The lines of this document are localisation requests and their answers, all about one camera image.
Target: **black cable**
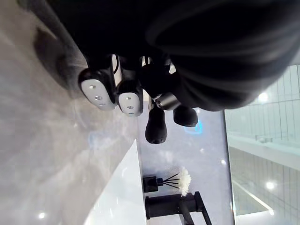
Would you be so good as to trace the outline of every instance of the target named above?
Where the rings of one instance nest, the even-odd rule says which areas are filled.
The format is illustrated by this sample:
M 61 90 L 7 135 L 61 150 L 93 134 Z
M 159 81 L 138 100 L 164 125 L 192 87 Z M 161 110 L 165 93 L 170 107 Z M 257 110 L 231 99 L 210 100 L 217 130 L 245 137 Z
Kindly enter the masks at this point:
M 115 56 L 116 56 L 117 66 L 114 69 L 113 74 L 116 74 L 116 72 L 118 71 L 118 68 L 119 68 L 119 57 L 117 55 L 115 55 Z

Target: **black faucet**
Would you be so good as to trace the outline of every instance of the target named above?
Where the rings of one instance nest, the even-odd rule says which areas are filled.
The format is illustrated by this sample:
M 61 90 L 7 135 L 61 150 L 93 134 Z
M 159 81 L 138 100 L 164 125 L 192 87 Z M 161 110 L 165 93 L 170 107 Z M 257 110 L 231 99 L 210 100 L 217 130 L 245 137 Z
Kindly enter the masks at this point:
M 206 224 L 211 225 L 199 191 L 194 195 L 188 193 L 185 197 L 181 197 L 180 194 L 146 197 L 145 208 L 147 219 L 179 214 L 183 225 L 195 225 L 190 212 L 202 212 Z

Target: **white flower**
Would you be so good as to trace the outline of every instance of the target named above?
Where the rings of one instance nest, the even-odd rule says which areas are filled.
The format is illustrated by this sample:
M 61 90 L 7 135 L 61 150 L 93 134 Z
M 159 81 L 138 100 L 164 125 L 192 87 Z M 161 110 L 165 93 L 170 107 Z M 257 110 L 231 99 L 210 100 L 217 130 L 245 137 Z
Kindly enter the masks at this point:
M 181 197 L 183 197 L 188 194 L 188 187 L 192 180 L 186 168 L 183 167 L 181 169 L 181 172 L 179 173 L 179 179 L 179 189 L 181 191 Z

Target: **blue light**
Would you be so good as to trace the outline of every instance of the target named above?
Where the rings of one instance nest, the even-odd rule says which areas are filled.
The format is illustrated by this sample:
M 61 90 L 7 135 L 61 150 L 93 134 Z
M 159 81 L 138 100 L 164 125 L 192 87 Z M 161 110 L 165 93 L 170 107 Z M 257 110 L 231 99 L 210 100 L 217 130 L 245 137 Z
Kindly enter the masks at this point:
M 202 123 L 198 120 L 198 123 L 195 127 L 183 127 L 184 131 L 191 135 L 200 135 L 203 132 Z

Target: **wall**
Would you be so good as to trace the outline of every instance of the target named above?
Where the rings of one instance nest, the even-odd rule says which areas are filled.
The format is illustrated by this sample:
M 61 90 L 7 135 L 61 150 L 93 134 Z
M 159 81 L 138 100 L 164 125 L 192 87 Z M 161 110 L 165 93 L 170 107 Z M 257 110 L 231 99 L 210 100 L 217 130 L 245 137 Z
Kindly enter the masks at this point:
M 223 114 L 197 109 L 201 128 L 198 127 L 195 131 L 195 128 L 184 128 L 175 124 L 173 112 L 165 111 L 168 137 L 165 143 L 155 145 L 147 143 L 145 139 L 147 108 L 147 103 L 144 103 L 144 113 L 138 118 L 143 176 L 155 174 L 166 179 L 176 174 L 182 166 L 186 167 L 192 177 L 190 192 L 200 191 L 212 224 L 233 224 L 233 213 L 230 208 L 232 191 Z M 177 189 L 163 186 L 158 192 L 147 195 L 177 193 L 179 193 Z M 204 224 L 201 213 L 194 214 L 193 218 L 195 224 Z M 181 224 L 177 215 L 151 219 L 149 223 Z

